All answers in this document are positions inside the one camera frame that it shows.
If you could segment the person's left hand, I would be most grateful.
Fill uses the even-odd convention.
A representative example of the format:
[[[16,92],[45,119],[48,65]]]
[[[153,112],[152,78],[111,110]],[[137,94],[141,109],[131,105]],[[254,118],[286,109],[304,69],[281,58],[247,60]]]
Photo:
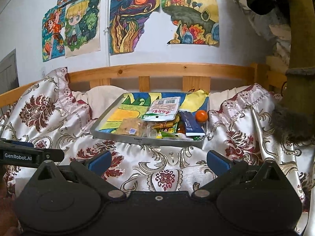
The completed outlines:
[[[1,175],[1,235],[20,235],[13,200],[7,197],[6,183]]]

